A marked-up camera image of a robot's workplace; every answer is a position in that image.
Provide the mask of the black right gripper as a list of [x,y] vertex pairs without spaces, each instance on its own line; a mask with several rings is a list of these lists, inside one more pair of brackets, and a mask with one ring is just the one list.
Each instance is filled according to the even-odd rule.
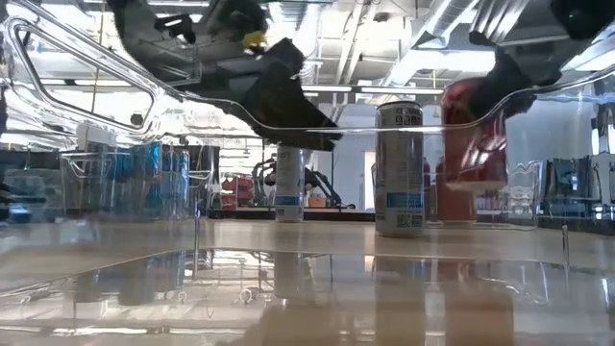
[[[550,7],[559,24],[571,39],[593,39],[614,20],[614,0],[552,0]],[[484,117],[510,93],[530,87],[544,87],[557,82],[559,69],[538,80],[526,76],[503,49],[495,51],[495,64],[471,87],[468,97],[470,120]]]

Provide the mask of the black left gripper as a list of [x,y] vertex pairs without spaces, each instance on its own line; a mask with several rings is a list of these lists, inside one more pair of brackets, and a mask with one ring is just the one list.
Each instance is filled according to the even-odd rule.
[[196,24],[201,72],[191,91],[235,101],[242,109],[232,115],[273,144],[331,151],[342,134],[292,79],[306,57],[287,37],[266,42],[268,18],[255,0],[211,1]]

